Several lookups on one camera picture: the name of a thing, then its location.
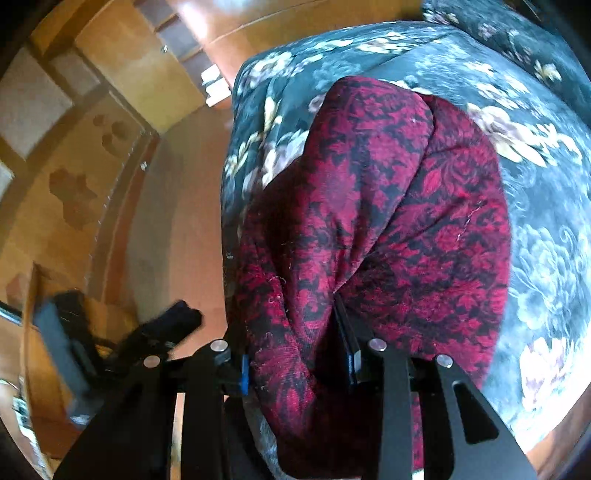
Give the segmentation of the dark teal floral bedspread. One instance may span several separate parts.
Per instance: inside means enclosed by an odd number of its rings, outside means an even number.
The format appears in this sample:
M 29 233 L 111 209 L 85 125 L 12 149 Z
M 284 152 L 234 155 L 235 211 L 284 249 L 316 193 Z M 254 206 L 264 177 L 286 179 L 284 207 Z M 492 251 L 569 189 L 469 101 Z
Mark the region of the dark teal floral bedspread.
M 301 155 L 329 87 L 355 74 L 445 98 L 497 149 L 512 267 L 484 392 L 530 450 L 590 381 L 590 123 L 463 30 L 425 18 L 349 27 L 242 64 L 221 181 L 224 290 L 233 290 L 235 248 L 252 196 Z

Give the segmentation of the orange wooden wardrobe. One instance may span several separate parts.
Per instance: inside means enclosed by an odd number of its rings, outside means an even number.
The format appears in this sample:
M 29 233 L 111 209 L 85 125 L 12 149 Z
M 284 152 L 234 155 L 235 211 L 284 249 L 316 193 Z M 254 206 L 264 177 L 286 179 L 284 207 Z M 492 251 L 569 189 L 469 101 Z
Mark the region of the orange wooden wardrobe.
M 30 316 L 44 296 L 86 294 L 117 341 L 177 299 L 225 329 L 219 186 L 228 99 L 207 106 L 208 67 L 345 26 L 416 18 L 416 1 L 63 1 L 1 79 L 1 417 L 51 477 L 76 430 L 69 394 Z

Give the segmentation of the folded teal floral quilt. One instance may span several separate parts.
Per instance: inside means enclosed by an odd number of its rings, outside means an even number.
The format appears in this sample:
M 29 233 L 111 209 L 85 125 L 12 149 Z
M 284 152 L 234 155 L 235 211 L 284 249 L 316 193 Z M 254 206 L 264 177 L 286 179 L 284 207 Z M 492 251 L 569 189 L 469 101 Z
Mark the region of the folded teal floral quilt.
M 559 33 L 503 1 L 425 1 L 422 9 L 427 21 L 455 26 L 519 65 L 590 123 L 590 79 Z

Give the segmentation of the red black patterned garment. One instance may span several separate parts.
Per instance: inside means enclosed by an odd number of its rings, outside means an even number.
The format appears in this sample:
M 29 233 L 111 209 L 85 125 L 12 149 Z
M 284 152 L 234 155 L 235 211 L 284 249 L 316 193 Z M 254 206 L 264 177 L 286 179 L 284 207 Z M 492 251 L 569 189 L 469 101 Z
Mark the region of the red black patterned garment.
M 497 152 L 448 101 L 365 77 L 336 81 L 300 158 L 250 205 L 231 327 L 252 360 L 280 468 L 359 475 L 372 410 L 335 383 L 335 298 L 395 348 L 488 374 L 511 227 Z

